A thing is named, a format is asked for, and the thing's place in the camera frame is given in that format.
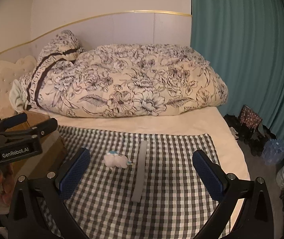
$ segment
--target tufted headboard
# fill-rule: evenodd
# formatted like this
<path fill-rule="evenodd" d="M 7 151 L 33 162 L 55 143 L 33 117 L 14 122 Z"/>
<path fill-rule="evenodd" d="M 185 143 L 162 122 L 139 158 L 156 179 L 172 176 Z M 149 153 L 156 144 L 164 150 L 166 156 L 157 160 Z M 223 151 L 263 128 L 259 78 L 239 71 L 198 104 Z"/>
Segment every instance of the tufted headboard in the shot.
<path fill-rule="evenodd" d="M 23 74 L 34 69 L 37 62 L 34 57 L 26 56 L 15 64 L 0 61 L 0 118 L 10 117 L 15 114 L 9 101 L 9 92 L 14 79 L 19 79 Z"/>

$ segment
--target mattress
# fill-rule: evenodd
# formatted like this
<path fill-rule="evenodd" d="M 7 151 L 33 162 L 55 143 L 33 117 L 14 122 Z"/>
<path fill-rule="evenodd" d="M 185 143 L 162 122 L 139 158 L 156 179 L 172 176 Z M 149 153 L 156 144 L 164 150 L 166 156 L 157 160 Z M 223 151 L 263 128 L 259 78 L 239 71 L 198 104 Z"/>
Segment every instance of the mattress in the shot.
<path fill-rule="evenodd" d="M 140 116 L 132 118 L 70 118 L 41 109 L 35 112 L 56 118 L 59 125 L 79 128 L 102 129 L 118 132 L 201 135 L 209 134 L 213 140 L 220 165 L 225 173 L 234 173 L 239 179 L 250 180 L 243 152 L 238 146 L 226 122 L 216 107 L 206 107 L 176 116 Z M 243 200 L 239 200 L 231 216 L 231 228 L 235 224 Z"/>

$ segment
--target carpet floor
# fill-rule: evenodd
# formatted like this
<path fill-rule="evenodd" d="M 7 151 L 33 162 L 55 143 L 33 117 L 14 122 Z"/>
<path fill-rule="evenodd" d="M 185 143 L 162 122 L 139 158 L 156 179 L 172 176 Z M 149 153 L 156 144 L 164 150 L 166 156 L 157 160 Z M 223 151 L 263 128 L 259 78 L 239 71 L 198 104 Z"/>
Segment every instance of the carpet floor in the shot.
<path fill-rule="evenodd" d="M 277 186 L 275 177 L 278 166 L 267 166 L 261 157 L 252 156 L 248 145 L 238 141 L 238 145 L 244 153 L 250 179 L 254 181 L 257 177 L 264 178 L 271 199 L 274 218 L 274 239 L 280 239 L 284 230 L 283 202 L 280 199 L 280 188 Z"/>

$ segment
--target blue gripper pad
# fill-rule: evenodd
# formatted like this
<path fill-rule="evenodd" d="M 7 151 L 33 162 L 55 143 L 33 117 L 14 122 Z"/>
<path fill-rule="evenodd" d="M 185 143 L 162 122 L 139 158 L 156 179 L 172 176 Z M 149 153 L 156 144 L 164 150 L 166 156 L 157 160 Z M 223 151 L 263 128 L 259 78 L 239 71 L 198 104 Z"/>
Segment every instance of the blue gripper pad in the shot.
<path fill-rule="evenodd" d="M 62 177 L 61 180 L 58 180 L 57 187 L 60 191 L 59 196 L 61 200 L 71 198 L 83 174 L 87 170 L 89 163 L 90 152 L 86 148 L 80 148 L 69 162 L 64 163 L 69 164 L 70 166 L 68 166 L 68 171 L 66 172 L 64 177 Z"/>
<path fill-rule="evenodd" d="M 219 165 L 214 164 L 202 150 L 195 151 L 193 153 L 192 160 L 193 166 L 211 198 L 221 202 L 224 198 L 224 191 L 227 187 L 227 181 L 223 170 Z"/>

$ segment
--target cardboard box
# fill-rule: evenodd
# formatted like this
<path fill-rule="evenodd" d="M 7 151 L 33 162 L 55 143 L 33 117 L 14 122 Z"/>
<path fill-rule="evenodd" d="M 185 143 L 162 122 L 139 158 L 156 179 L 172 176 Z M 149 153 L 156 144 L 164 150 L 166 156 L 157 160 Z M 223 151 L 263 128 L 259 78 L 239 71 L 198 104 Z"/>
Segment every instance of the cardboard box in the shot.
<path fill-rule="evenodd" d="M 25 113 L 28 115 L 27 122 L 10 128 L 8 131 L 25 130 L 50 118 L 41 113 Z M 21 175 L 25 175 L 28 179 L 43 178 L 47 173 L 56 172 L 59 169 L 67 154 L 59 132 L 56 130 L 42 137 L 40 142 L 43 151 L 41 154 L 12 163 L 15 181 Z"/>

